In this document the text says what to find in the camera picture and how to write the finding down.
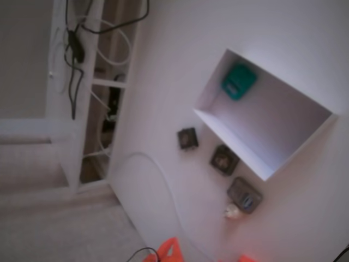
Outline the orange moving gripper finger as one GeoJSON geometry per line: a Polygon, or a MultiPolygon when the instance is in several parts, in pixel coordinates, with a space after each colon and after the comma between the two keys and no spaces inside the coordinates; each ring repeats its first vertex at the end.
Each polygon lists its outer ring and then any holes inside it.
{"type": "Polygon", "coordinates": [[[143,261],[175,261],[175,238],[166,240],[155,254],[147,255],[143,261]]]}

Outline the orange fixed gripper finger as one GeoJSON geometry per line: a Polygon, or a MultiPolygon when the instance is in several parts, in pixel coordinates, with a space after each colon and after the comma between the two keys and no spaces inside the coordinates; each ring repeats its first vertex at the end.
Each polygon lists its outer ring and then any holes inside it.
{"type": "Polygon", "coordinates": [[[172,241],[172,254],[170,255],[170,261],[172,262],[184,262],[184,257],[180,249],[179,241],[176,237],[171,239],[172,241]]]}

